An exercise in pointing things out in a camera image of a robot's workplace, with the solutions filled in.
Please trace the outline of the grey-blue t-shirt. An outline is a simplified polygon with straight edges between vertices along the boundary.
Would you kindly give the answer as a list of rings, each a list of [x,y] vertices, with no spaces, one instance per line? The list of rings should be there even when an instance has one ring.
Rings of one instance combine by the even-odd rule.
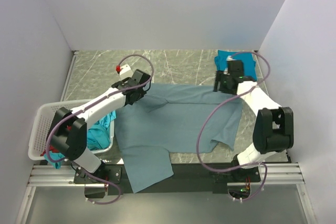
[[[135,193],[173,175],[171,153],[233,148],[242,102],[210,86],[153,84],[116,111],[115,137]]]

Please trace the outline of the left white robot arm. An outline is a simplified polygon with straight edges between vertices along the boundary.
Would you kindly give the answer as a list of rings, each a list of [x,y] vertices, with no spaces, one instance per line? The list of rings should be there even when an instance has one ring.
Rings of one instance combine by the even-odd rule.
[[[87,147],[88,130],[108,113],[144,97],[143,87],[151,79],[152,75],[137,69],[131,77],[114,83],[89,102],[71,110],[57,110],[46,140],[47,160],[58,163],[68,159],[89,173],[96,172],[101,160]]]

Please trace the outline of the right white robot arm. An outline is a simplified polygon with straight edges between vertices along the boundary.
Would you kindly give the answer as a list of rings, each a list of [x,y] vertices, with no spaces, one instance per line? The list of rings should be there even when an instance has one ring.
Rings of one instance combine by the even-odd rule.
[[[214,91],[239,96],[256,116],[253,142],[234,157],[242,169],[293,147],[292,109],[272,100],[253,77],[245,74],[241,60],[228,60],[227,69],[216,72]]]

